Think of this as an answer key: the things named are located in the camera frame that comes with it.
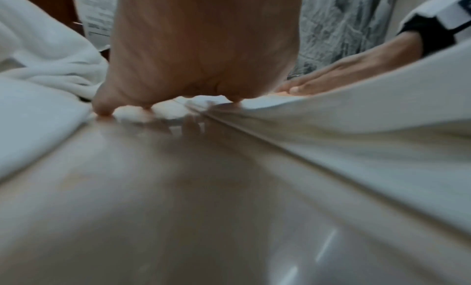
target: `black and white patterned material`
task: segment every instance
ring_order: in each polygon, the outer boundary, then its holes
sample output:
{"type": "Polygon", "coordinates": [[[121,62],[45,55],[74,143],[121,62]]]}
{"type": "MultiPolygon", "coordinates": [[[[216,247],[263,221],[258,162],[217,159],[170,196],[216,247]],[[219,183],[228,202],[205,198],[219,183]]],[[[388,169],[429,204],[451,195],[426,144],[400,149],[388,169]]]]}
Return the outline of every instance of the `black and white patterned material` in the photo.
{"type": "Polygon", "coordinates": [[[291,76],[384,42],[394,0],[303,0],[301,47],[291,76]]]}

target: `crumpled white fabric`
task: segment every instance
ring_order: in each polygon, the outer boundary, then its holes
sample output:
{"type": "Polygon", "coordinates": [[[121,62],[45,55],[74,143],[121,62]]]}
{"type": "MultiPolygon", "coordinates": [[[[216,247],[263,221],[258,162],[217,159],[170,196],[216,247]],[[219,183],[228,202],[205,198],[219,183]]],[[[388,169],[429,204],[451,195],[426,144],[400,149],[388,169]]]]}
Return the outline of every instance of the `crumpled white fabric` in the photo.
{"type": "Polygon", "coordinates": [[[0,0],[0,179],[70,136],[90,114],[107,61],[27,0],[0,0]]]}
{"type": "Polygon", "coordinates": [[[177,101],[471,233],[470,65],[468,41],[307,99],[177,101]]]}

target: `hand pressing on surface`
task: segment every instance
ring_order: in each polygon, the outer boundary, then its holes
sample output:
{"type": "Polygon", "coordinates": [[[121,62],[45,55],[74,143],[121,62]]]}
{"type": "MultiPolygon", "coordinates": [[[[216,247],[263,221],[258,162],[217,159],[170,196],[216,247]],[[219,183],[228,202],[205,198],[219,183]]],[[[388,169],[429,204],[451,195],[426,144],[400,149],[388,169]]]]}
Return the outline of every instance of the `hand pressing on surface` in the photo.
{"type": "Polygon", "coordinates": [[[285,79],[301,0],[119,0],[99,115],[178,96],[254,98],[285,79]]]}
{"type": "Polygon", "coordinates": [[[422,39],[416,32],[404,32],[369,51],[285,82],[279,92],[315,95],[396,70],[422,57],[422,39]]]}

